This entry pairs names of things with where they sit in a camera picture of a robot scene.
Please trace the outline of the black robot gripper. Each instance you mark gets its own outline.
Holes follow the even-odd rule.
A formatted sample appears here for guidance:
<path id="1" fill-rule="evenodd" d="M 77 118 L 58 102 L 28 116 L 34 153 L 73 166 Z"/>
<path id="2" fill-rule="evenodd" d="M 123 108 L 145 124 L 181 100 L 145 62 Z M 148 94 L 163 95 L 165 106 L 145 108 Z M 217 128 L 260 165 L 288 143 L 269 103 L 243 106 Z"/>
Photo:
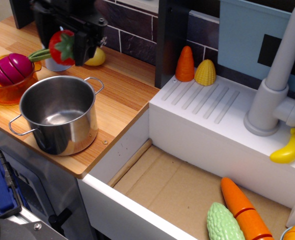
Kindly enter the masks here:
<path id="1" fill-rule="evenodd" d="M 102 46 L 106 40 L 104 28 L 108 22 L 96 9 L 94 0 L 31 0 L 30 7 L 45 48 L 61 28 L 74 33 L 76 66 L 83 66 L 94 57 L 97 46 Z"/>

